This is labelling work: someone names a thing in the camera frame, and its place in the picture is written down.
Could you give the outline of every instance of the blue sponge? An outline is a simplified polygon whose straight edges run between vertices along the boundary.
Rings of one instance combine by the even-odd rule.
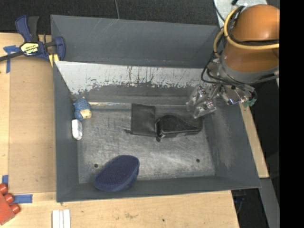
[[[95,176],[94,186],[102,191],[117,192],[129,189],[137,179],[139,160],[131,155],[112,159]]]

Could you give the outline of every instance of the small figurine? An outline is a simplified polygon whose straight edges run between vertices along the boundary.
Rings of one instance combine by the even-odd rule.
[[[74,115],[76,119],[82,121],[85,118],[92,117],[91,105],[84,97],[76,100],[73,105],[75,107]]]

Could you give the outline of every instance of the gray bin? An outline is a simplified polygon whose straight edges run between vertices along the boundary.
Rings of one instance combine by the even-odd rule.
[[[131,103],[191,121],[185,102],[210,59],[216,27],[69,16],[52,16],[51,25],[52,36],[63,36],[67,48],[65,60],[53,67],[58,202],[260,187],[238,105],[217,99],[217,111],[204,117],[197,135],[157,142],[127,132]],[[154,74],[128,81],[130,68],[139,79],[151,68]],[[120,81],[111,80],[115,74]],[[98,80],[88,83],[93,76]],[[71,120],[73,101],[81,96],[95,104],[77,141]],[[95,189],[94,175],[120,154],[139,158],[136,183],[116,193]]]

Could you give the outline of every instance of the blue clamp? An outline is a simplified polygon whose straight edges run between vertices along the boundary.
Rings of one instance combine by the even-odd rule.
[[[49,62],[50,53],[47,51],[47,48],[51,46],[57,47],[59,60],[64,59],[66,55],[66,46],[62,37],[56,37],[53,41],[48,43],[39,41],[37,35],[38,19],[38,16],[29,17],[23,15],[16,20],[15,25],[17,32],[23,37],[24,43],[19,47],[19,51],[0,57],[0,61],[24,55],[26,57],[38,57]]]

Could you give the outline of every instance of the red object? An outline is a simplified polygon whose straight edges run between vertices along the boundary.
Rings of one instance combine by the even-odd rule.
[[[0,184],[0,224],[4,225],[6,222],[15,217],[20,211],[17,203],[11,204],[14,201],[12,194],[7,193],[8,186],[5,183]]]

